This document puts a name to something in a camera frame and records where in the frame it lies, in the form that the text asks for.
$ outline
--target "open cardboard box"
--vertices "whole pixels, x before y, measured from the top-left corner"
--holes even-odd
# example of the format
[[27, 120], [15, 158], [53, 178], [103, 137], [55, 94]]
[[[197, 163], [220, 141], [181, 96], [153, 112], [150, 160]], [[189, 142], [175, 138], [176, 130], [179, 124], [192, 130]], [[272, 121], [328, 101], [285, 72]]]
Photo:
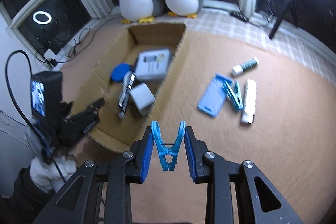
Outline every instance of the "open cardboard box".
[[[108, 51], [79, 89], [72, 107], [72, 113], [78, 113], [98, 98], [105, 98], [105, 105], [99, 111], [100, 122], [90, 131], [95, 141], [115, 152], [123, 152], [129, 150], [135, 140], [142, 138], [144, 127], [150, 125], [150, 121], [161, 119], [189, 51], [185, 34], [186, 26], [181, 23], [137, 25], [123, 30], [111, 42]], [[140, 52], [167, 47], [171, 49], [172, 61], [160, 86], [148, 85], [156, 98], [148, 117], [134, 118], [128, 109], [125, 118], [120, 119], [118, 102], [122, 86], [110, 83], [111, 71], [122, 62], [133, 65]]]

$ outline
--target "blue lid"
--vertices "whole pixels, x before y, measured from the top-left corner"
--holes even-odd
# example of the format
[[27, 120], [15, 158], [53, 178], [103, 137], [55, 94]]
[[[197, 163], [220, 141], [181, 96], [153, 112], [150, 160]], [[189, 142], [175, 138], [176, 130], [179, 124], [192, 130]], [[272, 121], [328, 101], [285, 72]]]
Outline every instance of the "blue lid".
[[127, 72], [131, 70], [131, 66], [126, 63], [121, 63], [116, 66], [111, 72], [111, 79], [114, 82], [123, 82], [124, 76]]

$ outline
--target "black tripod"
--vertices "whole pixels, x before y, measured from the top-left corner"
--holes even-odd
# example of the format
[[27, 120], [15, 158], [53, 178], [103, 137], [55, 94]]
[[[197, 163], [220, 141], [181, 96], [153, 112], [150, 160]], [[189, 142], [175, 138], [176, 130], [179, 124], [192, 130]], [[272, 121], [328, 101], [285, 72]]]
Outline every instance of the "black tripod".
[[279, 12], [279, 14], [277, 15], [277, 20], [274, 24], [273, 29], [271, 30], [270, 34], [269, 34], [269, 39], [273, 39], [275, 33], [277, 32], [283, 18], [285, 17], [285, 14], [287, 13], [288, 9], [290, 9], [291, 14], [292, 14], [292, 18], [294, 21], [295, 26], [298, 28], [298, 11], [296, 8], [296, 0], [284, 0], [281, 10]]

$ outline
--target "screw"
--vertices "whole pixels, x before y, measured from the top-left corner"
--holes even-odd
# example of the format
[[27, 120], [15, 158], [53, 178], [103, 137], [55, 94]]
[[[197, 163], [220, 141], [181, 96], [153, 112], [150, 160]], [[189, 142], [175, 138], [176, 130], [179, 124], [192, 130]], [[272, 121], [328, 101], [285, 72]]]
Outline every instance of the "screw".
[[213, 159], [215, 157], [215, 153], [214, 152], [206, 152], [205, 153], [205, 156], [208, 158], [208, 159]]
[[85, 163], [84, 163], [84, 166], [85, 167], [92, 167], [95, 165], [95, 162], [93, 160], [87, 160]]
[[133, 152], [132, 151], [126, 151], [123, 153], [123, 157], [126, 159], [132, 158], [133, 157]]
[[246, 161], [244, 161], [244, 165], [247, 168], [252, 168], [254, 166], [254, 163], [251, 160], [246, 160]]

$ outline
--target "person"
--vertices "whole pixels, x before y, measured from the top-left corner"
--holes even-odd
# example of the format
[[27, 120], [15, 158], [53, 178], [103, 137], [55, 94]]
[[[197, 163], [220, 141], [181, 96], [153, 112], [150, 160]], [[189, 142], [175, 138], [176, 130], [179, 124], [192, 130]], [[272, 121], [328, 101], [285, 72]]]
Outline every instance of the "person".
[[[73, 155], [55, 158], [65, 179], [76, 172]], [[37, 157], [28, 168], [20, 170], [14, 182], [13, 196], [0, 196], [0, 224], [29, 224], [60, 188], [61, 176], [56, 166], [41, 162]]]

